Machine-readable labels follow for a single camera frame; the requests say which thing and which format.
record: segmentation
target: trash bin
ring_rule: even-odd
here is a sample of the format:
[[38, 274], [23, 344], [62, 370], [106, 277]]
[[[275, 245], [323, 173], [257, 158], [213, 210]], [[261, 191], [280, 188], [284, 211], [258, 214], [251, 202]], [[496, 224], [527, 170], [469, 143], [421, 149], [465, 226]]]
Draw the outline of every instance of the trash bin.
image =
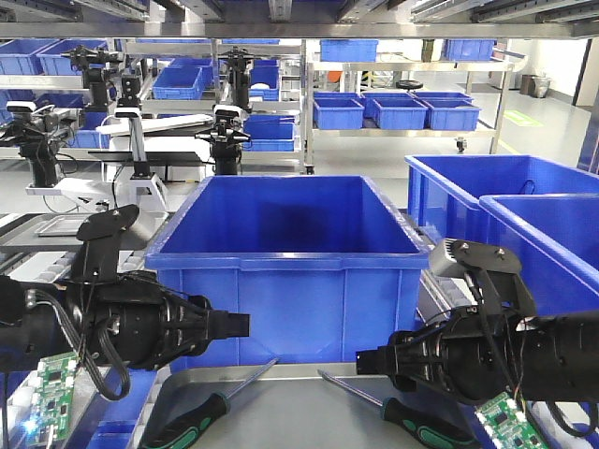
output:
[[549, 90], [549, 85], [551, 80], [546, 77], [534, 77], [533, 78], [533, 93], [531, 96], [534, 98], [545, 98], [547, 96], [547, 91]]
[[522, 75], [522, 84], [520, 84], [520, 93], [523, 95], [532, 95], [534, 91], [534, 79], [536, 75]]

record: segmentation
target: white wall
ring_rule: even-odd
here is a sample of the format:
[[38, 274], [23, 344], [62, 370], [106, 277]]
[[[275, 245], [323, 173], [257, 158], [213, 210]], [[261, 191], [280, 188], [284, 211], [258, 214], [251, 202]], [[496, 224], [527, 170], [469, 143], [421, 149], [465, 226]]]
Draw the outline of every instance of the white wall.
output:
[[533, 74], [551, 78], [551, 89], [574, 96], [587, 46], [581, 40], [538, 40], [531, 54]]
[[592, 106], [599, 90], [599, 37], [592, 40], [587, 69], [582, 77], [577, 106]]

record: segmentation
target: green circuit board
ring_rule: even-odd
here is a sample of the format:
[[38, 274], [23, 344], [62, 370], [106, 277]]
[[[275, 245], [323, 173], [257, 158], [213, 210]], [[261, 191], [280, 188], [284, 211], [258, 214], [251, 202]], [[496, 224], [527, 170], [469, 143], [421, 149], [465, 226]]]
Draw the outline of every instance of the green circuit board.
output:
[[67, 437], [76, 369], [77, 356], [72, 352], [39, 360], [28, 445], [47, 445], [49, 440]]
[[524, 412], [505, 392], [477, 407], [476, 417], [498, 449], [548, 449]]

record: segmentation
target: gray floor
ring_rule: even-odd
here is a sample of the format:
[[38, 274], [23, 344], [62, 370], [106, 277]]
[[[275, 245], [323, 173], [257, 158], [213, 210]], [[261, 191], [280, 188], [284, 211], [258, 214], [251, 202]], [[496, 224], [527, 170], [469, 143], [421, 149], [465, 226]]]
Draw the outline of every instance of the gray floor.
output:
[[[415, 73], [412, 78], [425, 82], [428, 90], [461, 90], [465, 73]], [[498, 91], [481, 88], [486, 74], [475, 79], [475, 103], [482, 107], [482, 118], [490, 121], [499, 98]], [[520, 127], [504, 120], [498, 153], [534, 154], [574, 167], [591, 114], [555, 98], [531, 98], [517, 91], [509, 92], [507, 109], [518, 110], [542, 123], [541, 127]], [[468, 140], [468, 154], [489, 151], [489, 138]], [[320, 138], [314, 145], [316, 174], [359, 174], [369, 176], [399, 208], [406, 207], [408, 169], [403, 157], [408, 154], [453, 154], [452, 138]], [[31, 181], [26, 163], [0, 161], [2, 195], [0, 213], [48, 211], [39, 196], [28, 196], [24, 188]], [[99, 164], [80, 164], [84, 178], [98, 179]], [[174, 184], [173, 193], [182, 194], [191, 185]], [[174, 196], [172, 208], [181, 204], [181, 195]], [[49, 205], [59, 211], [72, 207], [68, 200], [48, 197]]]

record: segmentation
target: blue storage crate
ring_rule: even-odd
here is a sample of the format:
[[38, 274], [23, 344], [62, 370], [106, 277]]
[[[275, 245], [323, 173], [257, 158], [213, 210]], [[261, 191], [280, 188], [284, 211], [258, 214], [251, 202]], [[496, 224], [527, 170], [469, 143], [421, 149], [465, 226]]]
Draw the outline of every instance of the blue storage crate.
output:
[[204, 93], [203, 68], [165, 68], [153, 84], [153, 97], [160, 100], [199, 100]]
[[412, 329], [427, 248], [365, 178], [211, 177], [146, 255], [164, 285], [251, 314], [249, 338], [213, 341], [196, 366], [350, 362]]
[[350, 98], [316, 98], [314, 122], [320, 129], [360, 129], [364, 107]]
[[322, 39], [320, 60], [342, 63], [376, 61], [376, 39]]
[[509, 248], [541, 315], [599, 309], [599, 196], [483, 196], [489, 242]]
[[43, 67], [37, 54], [55, 42], [56, 39], [16, 39], [0, 45], [0, 75], [39, 75]]
[[427, 126], [430, 129], [475, 131], [480, 108], [467, 100], [422, 100], [429, 108]]
[[365, 92], [362, 94], [364, 97], [364, 118], [373, 119], [376, 108], [374, 107], [374, 100], [379, 98], [412, 98], [406, 92]]
[[410, 95], [421, 100], [463, 100], [472, 103], [474, 99], [462, 92], [431, 92], [431, 91], [414, 91]]
[[279, 39], [223, 39], [224, 44], [267, 44], [275, 45], [279, 43]]
[[169, 67], [201, 67], [202, 79], [205, 86], [214, 85], [214, 73], [212, 71], [212, 59], [210, 58], [175, 58], [168, 65]]
[[43, 94], [36, 98], [34, 102], [38, 108], [54, 105], [57, 108], [82, 109], [85, 106], [82, 94]]
[[407, 156], [408, 213], [435, 240], [486, 241], [485, 195], [599, 193], [599, 177], [526, 155]]
[[5, 109], [9, 101], [34, 101], [33, 91], [16, 89], [0, 91], [0, 109]]
[[71, 147], [73, 148], [108, 148], [110, 136], [102, 135], [95, 129], [102, 124], [106, 118], [106, 112], [86, 112], [85, 125], [75, 133]]
[[381, 129], [423, 129], [427, 108], [413, 98], [374, 100], [374, 121]]
[[251, 115], [243, 131], [252, 137], [243, 143], [248, 152], [293, 152], [295, 118], [291, 115]]
[[489, 61], [494, 39], [448, 39], [443, 55], [449, 61]]
[[[71, 65], [68, 58], [63, 58], [61, 53], [74, 50], [83, 45], [88, 49], [107, 49], [106, 40], [101, 39], [65, 39], [49, 46], [37, 54], [39, 62], [46, 75], [80, 75], [81, 72]], [[91, 67], [103, 67], [103, 64], [92, 64]]]
[[276, 60], [257, 60], [250, 70], [250, 82], [267, 84], [269, 89], [250, 89], [250, 96], [261, 96], [264, 101], [279, 99], [279, 62]]

